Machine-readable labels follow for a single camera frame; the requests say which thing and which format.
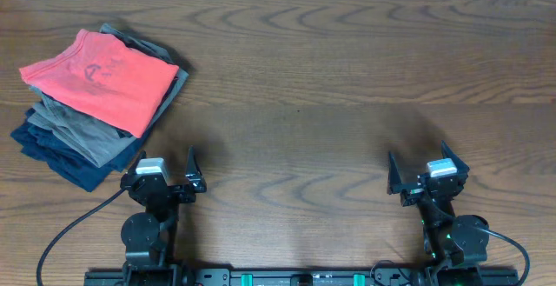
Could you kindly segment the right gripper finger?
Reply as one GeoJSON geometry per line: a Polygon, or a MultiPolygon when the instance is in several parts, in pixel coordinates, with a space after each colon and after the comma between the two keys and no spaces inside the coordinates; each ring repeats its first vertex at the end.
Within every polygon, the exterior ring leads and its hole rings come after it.
{"type": "Polygon", "coordinates": [[[459,173],[468,173],[470,168],[468,165],[463,162],[448,146],[445,141],[441,142],[441,153],[444,158],[449,158],[452,160],[455,168],[458,170],[459,173]]]}
{"type": "Polygon", "coordinates": [[[387,193],[398,194],[403,189],[400,172],[392,152],[388,153],[387,193]]]}

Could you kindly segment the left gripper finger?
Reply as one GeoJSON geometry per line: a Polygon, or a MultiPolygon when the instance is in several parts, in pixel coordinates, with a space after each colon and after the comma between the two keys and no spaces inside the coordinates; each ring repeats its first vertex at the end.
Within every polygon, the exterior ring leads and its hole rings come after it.
{"type": "Polygon", "coordinates": [[[193,146],[190,146],[188,150],[185,176],[192,184],[204,184],[204,177],[196,162],[195,148],[193,146]]]}
{"type": "Polygon", "coordinates": [[[142,150],[138,156],[136,157],[135,161],[130,165],[130,167],[127,170],[128,174],[135,174],[136,173],[136,168],[139,164],[139,162],[144,159],[146,157],[146,151],[142,150]]]}

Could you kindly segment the orange soccer t-shirt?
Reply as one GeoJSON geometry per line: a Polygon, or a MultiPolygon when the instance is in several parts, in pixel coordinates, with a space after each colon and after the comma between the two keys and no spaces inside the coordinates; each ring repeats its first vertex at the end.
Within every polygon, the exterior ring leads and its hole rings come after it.
{"type": "Polygon", "coordinates": [[[19,71],[25,83],[58,102],[140,137],[178,67],[111,34],[80,30],[61,54],[19,71]]]}

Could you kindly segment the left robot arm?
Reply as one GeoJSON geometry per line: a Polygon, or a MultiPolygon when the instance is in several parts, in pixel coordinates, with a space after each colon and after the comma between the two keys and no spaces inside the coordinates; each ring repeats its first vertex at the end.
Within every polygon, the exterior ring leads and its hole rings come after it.
{"type": "Polygon", "coordinates": [[[148,158],[144,151],[121,179],[121,189],[145,208],[130,216],[121,229],[125,285],[195,284],[192,270],[174,258],[179,208],[207,191],[194,148],[188,150],[184,181],[170,185],[168,180],[164,160],[148,158]]]}

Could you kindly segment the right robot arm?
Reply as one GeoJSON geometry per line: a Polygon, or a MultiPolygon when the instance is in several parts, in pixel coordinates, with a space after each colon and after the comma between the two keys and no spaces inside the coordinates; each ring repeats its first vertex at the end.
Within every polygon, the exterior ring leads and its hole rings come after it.
{"type": "Polygon", "coordinates": [[[446,143],[441,154],[415,181],[404,183],[389,153],[387,193],[398,194],[403,207],[415,205],[420,212],[424,249],[433,257],[420,274],[420,284],[480,283],[477,265],[487,259],[488,223],[478,216],[455,215],[452,201],[464,189],[470,168],[446,143]]]}

